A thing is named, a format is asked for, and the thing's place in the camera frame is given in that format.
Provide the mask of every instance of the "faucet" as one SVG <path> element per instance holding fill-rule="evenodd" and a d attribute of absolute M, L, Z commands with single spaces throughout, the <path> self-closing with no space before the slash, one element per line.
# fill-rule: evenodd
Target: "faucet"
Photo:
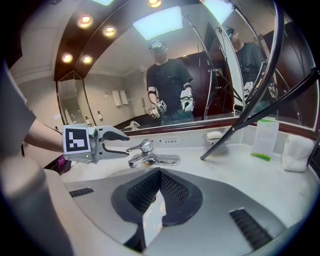
<path fill-rule="evenodd" d="M 163 166 L 176 166 L 180 163 L 181 158 L 175 154 L 159 154 L 154 152 L 154 145 L 149 139 L 145 139 L 139 145 L 126 149 L 126 152 L 141 150 L 128 161 L 130 168 L 135 168 L 138 164 L 157 164 Z"/>

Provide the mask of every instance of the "jeans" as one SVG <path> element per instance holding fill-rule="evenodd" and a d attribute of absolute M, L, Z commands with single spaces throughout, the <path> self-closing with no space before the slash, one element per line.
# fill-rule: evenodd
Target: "jeans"
<path fill-rule="evenodd" d="M 192 114 L 192 112 L 191 111 L 185 112 L 182 109 L 178 109 L 172 113 L 166 113 L 161 117 L 162 126 L 180 124 L 185 122 L 193 122 L 193 121 L 194 121 L 194 115 Z"/>
<path fill-rule="evenodd" d="M 260 101 L 256 107 L 255 110 L 252 112 L 252 116 L 262 110 L 264 110 L 265 108 L 267 108 L 270 105 L 270 101 L 269 100 L 264 100 L 264 101 Z"/>

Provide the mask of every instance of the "soap bar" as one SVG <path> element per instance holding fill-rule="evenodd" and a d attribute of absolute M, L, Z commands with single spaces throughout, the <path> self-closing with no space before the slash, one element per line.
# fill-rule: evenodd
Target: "soap bar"
<path fill-rule="evenodd" d="M 208 132 L 207 135 L 209 140 L 214 140 L 214 139 L 221 139 L 222 133 L 220 131 L 211 131 Z"/>

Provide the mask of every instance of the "faucet handle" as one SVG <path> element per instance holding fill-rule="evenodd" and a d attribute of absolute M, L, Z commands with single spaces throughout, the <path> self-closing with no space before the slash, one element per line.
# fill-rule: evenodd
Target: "faucet handle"
<path fill-rule="evenodd" d="M 130 148 L 126 149 L 125 151 L 131 152 L 131 151 L 134 151 L 134 150 L 141 150 L 142 153 L 149 153 L 153 149 L 154 149 L 154 145 L 150 141 L 150 139 L 145 139 L 138 146 L 130 147 Z"/>

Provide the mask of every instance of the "ceiling light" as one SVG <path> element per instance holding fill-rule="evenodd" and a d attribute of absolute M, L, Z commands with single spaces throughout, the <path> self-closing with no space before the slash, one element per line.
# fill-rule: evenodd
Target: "ceiling light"
<path fill-rule="evenodd" d="M 233 10 L 232 3 L 221 0 L 203 0 L 203 3 L 220 24 L 227 19 Z"/>
<path fill-rule="evenodd" d="M 153 8 L 159 7 L 161 5 L 161 3 L 162 3 L 161 0 L 149 0 L 148 1 L 148 5 Z"/>
<path fill-rule="evenodd" d="M 114 36 L 116 34 L 116 29 L 114 27 L 112 27 L 112 26 L 108 26 L 103 30 L 103 34 L 106 37 L 112 37 L 112 36 Z"/>
<path fill-rule="evenodd" d="M 92 62 L 92 57 L 90 57 L 90 56 L 85 56 L 84 58 L 83 58 L 83 63 L 85 63 L 85 64 L 90 64 Z"/>
<path fill-rule="evenodd" d="M 94 20 L 90 16 L 83 16 L 78 20 L 78 27 L 82 29 L 89 28 L 93 24 Z"/>
<path fill-rule="evenodd" d="M 111 4 L 111 2 L 112 2 L 113 0 L 92 0 L 92 1 L 97 2 L 97 3 L 99 3 L 99 4 L 102 4 L 102 5 L 104 5 L 104 6 L 107 6 L 107 5 Z"/>
<path fill-rule="evenodd" d="M 145 40 L 150 40 L 170 31 L 183 28 L 181 8 L 171 8 L 156 11 L 136 22 L 133 26 L 139 31 Z"/>
<path fill-rule="evenodd" d="M 72 55 L 71 54 L 66 54 L 62 57 L 62 61 L 65 62 L 65 63 L 69 63 L 71 62 L 73 59 Z"/>

